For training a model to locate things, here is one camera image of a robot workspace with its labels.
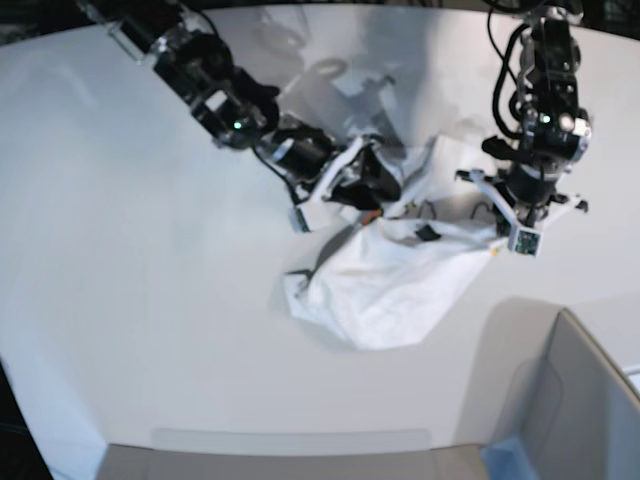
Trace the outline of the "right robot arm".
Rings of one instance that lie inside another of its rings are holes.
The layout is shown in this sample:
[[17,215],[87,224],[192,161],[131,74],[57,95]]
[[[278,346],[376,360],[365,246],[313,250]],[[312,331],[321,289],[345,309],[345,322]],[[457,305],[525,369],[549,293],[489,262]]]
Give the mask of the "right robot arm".
[[123,48],[152,57],[154,73],[188,107],[219,147],[250,150],[283,183],[294,205],[323,181],[320,198],[359,211],[396,201],[401,185],[379,155],[376,135],[349,144],[284,114],[275,85],[256,81],[237,65],[213,23],[187,24],[181,1],[81,1],[79,9],[107,28]]

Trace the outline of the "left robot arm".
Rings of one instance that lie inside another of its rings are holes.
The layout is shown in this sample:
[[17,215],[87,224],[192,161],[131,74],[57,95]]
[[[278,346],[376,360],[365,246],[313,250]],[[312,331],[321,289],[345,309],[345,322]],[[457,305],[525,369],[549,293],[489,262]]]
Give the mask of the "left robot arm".
[[508,163],[497,189],[522,224],[541,221],[556,185],[584,155],[592,126],[580,104],[577,71],[581,52],[571,28],[581,22],[578,1],[491,1],[490,13],[520,18],[507,46],[492,96],[500,134],[482,149]]

